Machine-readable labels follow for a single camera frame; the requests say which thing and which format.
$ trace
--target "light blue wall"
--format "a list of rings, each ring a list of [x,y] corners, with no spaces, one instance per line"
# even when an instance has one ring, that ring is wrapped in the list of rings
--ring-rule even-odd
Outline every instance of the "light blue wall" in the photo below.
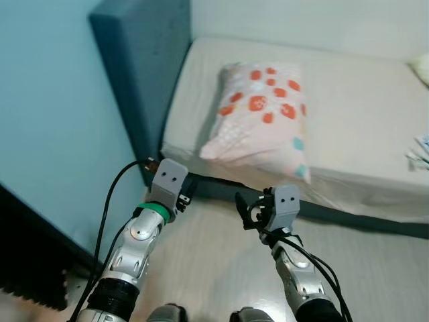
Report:
[[[90,252],[135,159],[87,21],[99,1],[0,0],[0,183]],[[143,189],[138,169],[118,184],[105,251]]]

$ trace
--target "light wood floor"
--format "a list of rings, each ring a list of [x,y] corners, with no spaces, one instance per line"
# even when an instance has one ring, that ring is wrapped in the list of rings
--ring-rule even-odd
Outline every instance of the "light wood floor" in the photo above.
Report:
[[[306,248],[336,271],[355,322],[429,321],[428,240],[302,219],[294,228]],[[72,278],[71,306],[61,313],[2,296],[0,310],[11,314],[0,321],[66,321],[82,290],[78,285],[84,281]],[[233,204],[221,201],[194,200],[164,228],[131,320],[145,321],[155,307],[171,302],[185,306],[191,322],[228,321],[243,306],[263,309],[276,322],[295,321],[270,249],[256,231],[243,231]]]

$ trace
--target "white bed sheet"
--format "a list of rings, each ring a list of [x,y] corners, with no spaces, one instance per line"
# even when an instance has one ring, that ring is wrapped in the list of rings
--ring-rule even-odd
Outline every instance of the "white bed sheet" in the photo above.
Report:
[[[308,97],[306,155],[312,183],[202,160],[217,112],[219,72],[234,62],[298,62]],[[298,184],[302,199],[356,215],[429,222],[429,174],[404,153],[428,132],[428,90],[402,62],[242,40],[197,39],[174,95],[162,154],[191,172],[262,190]]]

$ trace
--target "pillow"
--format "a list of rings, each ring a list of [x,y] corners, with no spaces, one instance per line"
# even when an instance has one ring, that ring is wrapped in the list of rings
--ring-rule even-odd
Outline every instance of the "pillow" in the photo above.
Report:
[[[429,53],[411,61],[410,66],[422,82],[429,86]]]
[[[228,65],[223,79],[217,120],[200,157],[310,182],[304,155],[306,106],[299,65]]]

